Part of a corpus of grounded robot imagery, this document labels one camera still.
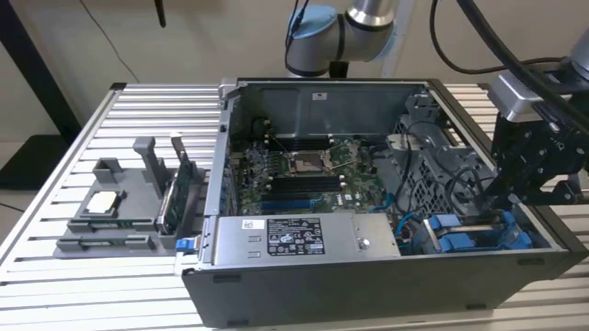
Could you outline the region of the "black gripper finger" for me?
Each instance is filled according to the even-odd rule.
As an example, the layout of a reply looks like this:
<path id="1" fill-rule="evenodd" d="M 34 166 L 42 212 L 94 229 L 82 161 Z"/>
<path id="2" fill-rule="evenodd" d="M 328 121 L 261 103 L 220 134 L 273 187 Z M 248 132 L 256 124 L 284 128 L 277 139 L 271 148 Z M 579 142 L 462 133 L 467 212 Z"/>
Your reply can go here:
<path id="1" fill-rule="evenodd" d="M 496 168 L 496 174 L 483 191 L 479 207 L 480 214 L 491 214 L 499 210 L 510 211 L 512 209 L 514 202 L 510 200 L 510 195 L 518 180 L 518 170 L 514 168 Z"/>
<path id="2" fill-rule="evenodd" d="M 587 172 L 571 174 L 550 192 L 530 191 L 522 201 L 526 205 L 587 205 Z"/>

